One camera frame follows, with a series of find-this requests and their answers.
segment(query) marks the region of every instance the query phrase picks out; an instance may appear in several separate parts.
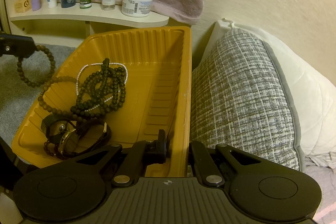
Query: watch strap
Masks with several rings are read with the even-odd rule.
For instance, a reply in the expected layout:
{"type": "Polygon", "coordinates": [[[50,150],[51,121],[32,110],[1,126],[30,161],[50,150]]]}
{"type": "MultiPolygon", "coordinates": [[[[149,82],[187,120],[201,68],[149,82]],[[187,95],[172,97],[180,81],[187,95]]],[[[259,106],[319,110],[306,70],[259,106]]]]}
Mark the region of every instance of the watch strap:
{"type": "Polygon", "coordinates": [[[89,131],[89,129],[92,126],[95,125],[102,125],[104,126],[103,132],[101,134],[101,136],[99,137],[99,139],[93,144],[91,145],[89,148],[87,148],[86,150],[77,153],[77,152],[72,152],[72,153],[66,153],[63,152],[63,156],[66,158],[74,158],[80,155],[83,155],[85,153],[88,153],[90,151],[93,151],[95,149],[98,149],[104,145],[106,145],[106,143],[111,139],[111,128],[108,126],[108,124],[106,122],[104,122],[103,120],[100,119],[92,119],[92,120],[88,120],[87,122],[81,124],[80,126],[77,127],[76,132],[77,135],[79,137],[79,139],[83,138],[85,136],[85,134],[89,131]]]}

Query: wooden shelf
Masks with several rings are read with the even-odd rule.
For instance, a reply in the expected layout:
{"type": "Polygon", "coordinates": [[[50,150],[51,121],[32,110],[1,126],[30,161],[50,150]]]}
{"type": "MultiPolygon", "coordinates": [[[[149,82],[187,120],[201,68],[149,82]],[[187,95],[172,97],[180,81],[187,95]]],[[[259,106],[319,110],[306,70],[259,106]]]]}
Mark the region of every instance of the wooden shelf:
{"type": "Polygon", "coordinates": [[[169,17],[150,12],[146,17],[129,17],[121,13],[121,6],[116,5],[114,10],[104,11],[99,3],[92,3],[88,9],[80,9],[79,3],[70,8],[57,7],[49,9],[47,3],[40,10],[29,10],[25,13],[14,14],[10,21],[30,19],[71,19],[82,21],[103,22],[116,25],[130,26],[134,28],[161,27],[168,23],[169,17]]]}

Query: metal screw head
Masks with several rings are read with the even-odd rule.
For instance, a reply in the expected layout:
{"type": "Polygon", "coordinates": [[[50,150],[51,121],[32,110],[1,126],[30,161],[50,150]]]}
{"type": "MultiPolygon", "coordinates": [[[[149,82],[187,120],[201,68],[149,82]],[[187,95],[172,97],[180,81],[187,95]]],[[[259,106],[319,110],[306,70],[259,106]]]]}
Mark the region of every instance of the metal screw head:
{"type": "Polygon", "coordinates": [[[206,177],[206,181],[209,183],[220,183],[222,182],[222,178],[217,175],[210,175],[206,177]]]}
{"type": "Polygon", "coordinates": [[[119,176],[116,176],[116,177],[114,178],[114,181],[115,181],[116,183],[127,183],[127,182],[130,181],[130,178],[129,178],[129,176],[119,175],[119,176]]]}

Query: white bedding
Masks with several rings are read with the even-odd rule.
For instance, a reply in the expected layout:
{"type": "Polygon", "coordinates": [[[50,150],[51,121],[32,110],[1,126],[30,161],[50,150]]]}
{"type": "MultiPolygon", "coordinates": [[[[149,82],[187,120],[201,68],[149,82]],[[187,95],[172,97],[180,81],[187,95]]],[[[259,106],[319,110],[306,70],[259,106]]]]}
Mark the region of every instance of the white bedding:
{"type": "Polygon", "coordinates": [[[255,34],[272,47],[299,116],[300,146],[303,152],[316,164],[335,168],[336,154],[333,153],[336,153],[336,87],[275,36],[260,28],[234,24],[225,19],[216,22],[202,60],[216,40],[234,27],[255,34]]]}
{"type": "Polygon", "coordinates": [[[319,184],[322,200],[314,220],[318,224],[336,223],[336,173],[327,167],[318,167],[307,161],[305,173],[319,184]]]}

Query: small wooden box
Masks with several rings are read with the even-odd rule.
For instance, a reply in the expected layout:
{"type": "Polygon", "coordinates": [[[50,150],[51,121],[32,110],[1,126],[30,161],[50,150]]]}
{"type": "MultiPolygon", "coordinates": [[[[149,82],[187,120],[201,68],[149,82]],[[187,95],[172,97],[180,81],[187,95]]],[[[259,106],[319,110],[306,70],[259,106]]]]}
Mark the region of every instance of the small wooden box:
{"type": "Polygon", "coordinates": [[[24,13],[32,8],[31,0],[19,0],[14,3],[15,13],[24,13]]]}

